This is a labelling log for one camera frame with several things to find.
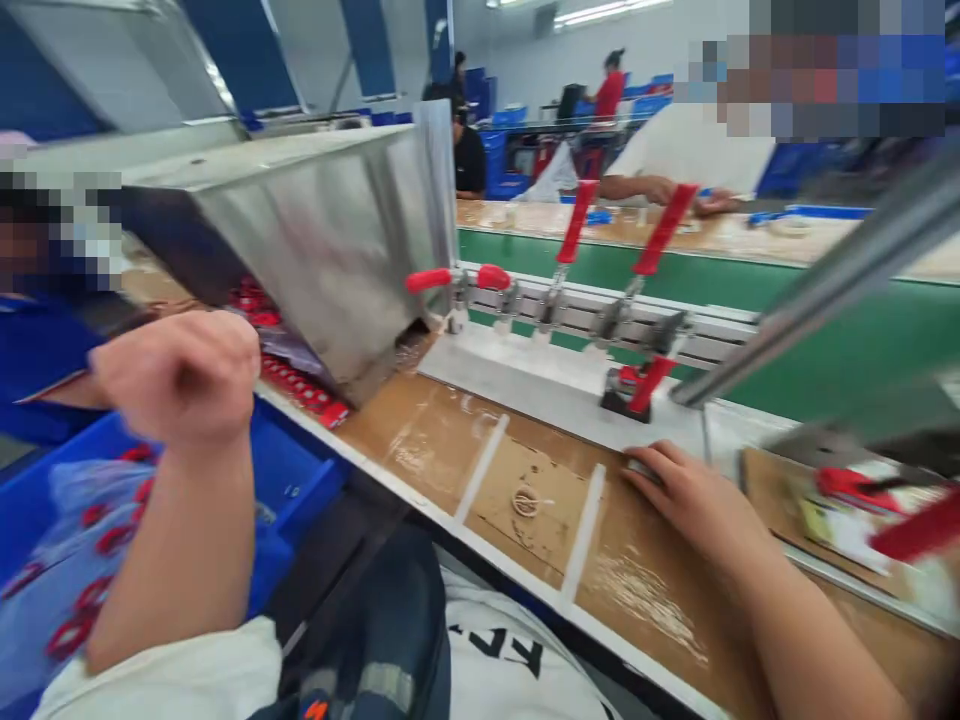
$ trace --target transparent plastic bag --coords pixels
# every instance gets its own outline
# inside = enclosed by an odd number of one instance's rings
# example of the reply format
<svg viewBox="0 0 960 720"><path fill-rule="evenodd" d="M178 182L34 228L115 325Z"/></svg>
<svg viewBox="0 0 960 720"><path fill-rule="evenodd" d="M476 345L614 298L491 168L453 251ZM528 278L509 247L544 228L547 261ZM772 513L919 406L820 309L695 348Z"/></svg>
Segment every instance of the transparent plastic bag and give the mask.
<svg viewBox="0 0 960 720"><path fill-rule="evenodd" d="M82 603L81 596L98 580L109 584L123 563L129 537L111 552L103 551L101 541L111 532L132 536L140 508L137 492L155 471L118 460L51 468L50 497L58 519L24 566L42 570L18 574L0 600L0 716L42 691L75 654L51 655L48 646L58 629L78 615L95 615L96 603ZM96 512L89 513L90 508ZM78 611L78 604L86 609Z"/></svg>

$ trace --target white tape strip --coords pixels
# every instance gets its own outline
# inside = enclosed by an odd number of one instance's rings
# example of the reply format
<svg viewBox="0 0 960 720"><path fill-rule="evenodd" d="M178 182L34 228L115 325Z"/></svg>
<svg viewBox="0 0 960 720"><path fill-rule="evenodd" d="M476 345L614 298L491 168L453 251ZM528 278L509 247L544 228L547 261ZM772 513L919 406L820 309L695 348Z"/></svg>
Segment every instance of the white tape strip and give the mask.
<svg viewBox="0 0 960 720"><path fill-rule="evenodd" d="M580 526L577 528L577 537L573 541L573 550L570 551L570 560L567 561L567 570L563 574L563 585L560 587L561 612L573 605L583 574L583 566L587 563L587 551L590 549L590 539L593 537L593 528L597 524L597 515L600 513L600 500L603 498L603 486L607 476L607 468L597 463L590 476L590 487L587 488L587 499L580 512Z"/></svg>
<svg viewBox="0 0 960 720"><path fill-rule="evenodd" d="M467 489L464 491L460 505L457 507L457 514L453 517L457 525L462 525L463 521L467 519L470 506L473 505L477 493L480 492L483 477L487 474L487 470L490 469L490 463L493 462L493 455L497 452L500 441L503 440L503 434L506 432L509 422L510 416L504 413L500 416L500 419L497 420L497 426L490 432L490 439L487 440L487 444L480 454L480 459L477 460L477 466L473 469L473 475L470 476L470 482L467 483Z"/></svg>

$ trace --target plastic bag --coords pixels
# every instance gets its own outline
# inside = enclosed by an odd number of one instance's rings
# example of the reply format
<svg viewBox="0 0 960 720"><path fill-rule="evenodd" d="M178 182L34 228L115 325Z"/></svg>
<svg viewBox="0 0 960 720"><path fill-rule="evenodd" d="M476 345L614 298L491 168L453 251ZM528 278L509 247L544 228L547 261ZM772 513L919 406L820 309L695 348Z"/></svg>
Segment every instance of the plastic bag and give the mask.
<svg viewBox="0 0 960 720"><path fill-rule="evenodd" d="M96 619L154 472L150 465L109 460L50 470L58 520L0 600L0 715L21 707L30 712L31 696L38 696L79 649L82 642L71 649L70 641Z"/></svg>

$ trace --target wooden work surface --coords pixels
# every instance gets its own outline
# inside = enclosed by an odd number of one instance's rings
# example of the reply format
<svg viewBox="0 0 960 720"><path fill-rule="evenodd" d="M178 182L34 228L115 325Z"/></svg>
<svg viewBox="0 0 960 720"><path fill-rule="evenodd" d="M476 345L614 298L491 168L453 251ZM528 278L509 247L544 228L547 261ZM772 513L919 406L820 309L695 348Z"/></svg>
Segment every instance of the wooden work surface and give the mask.
<svg viewBox="0 0 960 720"><path fill-rule="evenodd" d="M511 210L515 213L511 223L507 205L488 200L457 200L457 226L468 230L560 239L573 212L573 206L566 204L509 203L515 208ZM647 224L638 226L639 211L636 208L608 209L613 222L585 225L581 235L583 241L640 247L646 244L661 212L657 207L650 208ZM731 260L811 265L859 222L807 218L811 225L807 235L785 237L769 227L748 229L746 217L733 213L708 218L700 223L698 232L678 233L670 241L668 251ZM960 282L960 237L920 258L903 275L918 280Z"/></svg>
<svg viewBox="0 0 960 720"><path fill-rule="evenodd" d="M419 355L407 354L400 372L337 436L454 515L507 416L464 523L556 589L589 478L603 466L606 481L575 604L735 716L771 717L736 604L673 528L621 482L620 456L417 375ZM512 493L522 485L549 501L534 519L512 510ZM954 670L947 641L839 588L826 590L913 701Z"/></svg>

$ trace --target black shirt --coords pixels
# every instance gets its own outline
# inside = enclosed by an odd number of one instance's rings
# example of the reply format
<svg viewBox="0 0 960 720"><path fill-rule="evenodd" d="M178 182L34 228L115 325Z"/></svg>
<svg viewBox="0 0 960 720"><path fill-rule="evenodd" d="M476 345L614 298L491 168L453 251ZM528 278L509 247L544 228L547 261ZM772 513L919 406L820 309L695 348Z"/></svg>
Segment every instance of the black shirt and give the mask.
<svg viewBox="0 0 960 720"><path fill-rule="evenodd" d="M473 128L464 127L460 142L453 146L457 190L482 193L487 187L487 154L483 140Z"/></svg>

